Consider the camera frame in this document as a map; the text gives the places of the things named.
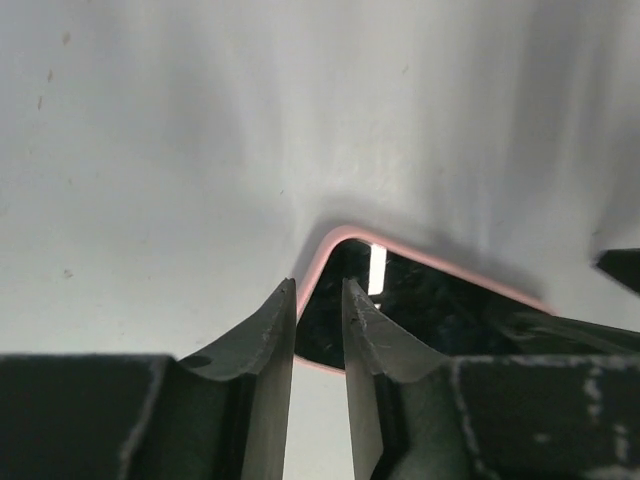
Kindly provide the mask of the pink phone case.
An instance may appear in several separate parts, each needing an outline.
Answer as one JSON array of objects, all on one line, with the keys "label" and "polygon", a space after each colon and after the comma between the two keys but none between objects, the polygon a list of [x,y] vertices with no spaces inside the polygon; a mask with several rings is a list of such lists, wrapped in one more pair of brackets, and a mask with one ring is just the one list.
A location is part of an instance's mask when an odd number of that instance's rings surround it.
[{"label": "pink phone case", "polygon": [[318,368],[345,369],[342,286],[352,279],[383,314],[448,355],[516,353],[490,326],[512,312],[551,313],[539,298],[449,259],[354,225],[321,240],[298,294],[296,356]]}]

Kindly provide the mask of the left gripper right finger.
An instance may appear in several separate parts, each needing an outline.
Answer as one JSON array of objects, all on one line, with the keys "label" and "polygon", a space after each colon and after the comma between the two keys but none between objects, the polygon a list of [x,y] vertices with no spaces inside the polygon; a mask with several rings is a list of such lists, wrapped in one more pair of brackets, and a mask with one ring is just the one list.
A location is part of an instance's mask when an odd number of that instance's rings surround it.
[{"label": "left gripper right finger", "polygon": [[359,479],[635,479],[635,355],[443,355],[347,280],[342,325]]}]

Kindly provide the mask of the black smartphone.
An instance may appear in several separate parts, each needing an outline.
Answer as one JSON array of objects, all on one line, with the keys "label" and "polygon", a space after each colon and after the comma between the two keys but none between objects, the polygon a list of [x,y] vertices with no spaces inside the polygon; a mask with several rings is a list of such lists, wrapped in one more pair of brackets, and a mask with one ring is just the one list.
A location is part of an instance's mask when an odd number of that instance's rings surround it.
[{"label": "black smartphone", "polygon": [[448,356],[636,354],[636,332],[551,315],[384,246],[345,239],[318,267],[297,325],[295,353],[343,370],[342,286],[355,280],[384,315]]}]

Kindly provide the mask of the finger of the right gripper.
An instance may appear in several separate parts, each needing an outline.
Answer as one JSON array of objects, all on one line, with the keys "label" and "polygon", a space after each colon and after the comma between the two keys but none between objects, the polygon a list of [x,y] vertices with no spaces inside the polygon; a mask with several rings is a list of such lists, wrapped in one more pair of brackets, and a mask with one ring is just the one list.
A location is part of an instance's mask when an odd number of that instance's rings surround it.
[{"label": "finger of the right gripper", "polygon": [[640,293],[640,250],[608,249],[599,253],[595,267],[636,295]]}]

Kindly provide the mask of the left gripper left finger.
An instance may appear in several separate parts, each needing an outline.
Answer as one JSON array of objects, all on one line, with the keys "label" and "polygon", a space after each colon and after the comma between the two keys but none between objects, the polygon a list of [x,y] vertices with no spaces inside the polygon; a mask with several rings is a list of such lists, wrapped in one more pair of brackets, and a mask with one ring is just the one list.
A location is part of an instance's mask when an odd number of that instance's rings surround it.
[{"label": "left gripper left finger", "polygon": [[296,285],[193,354],[4,355],[5,479],[278,479]]}]

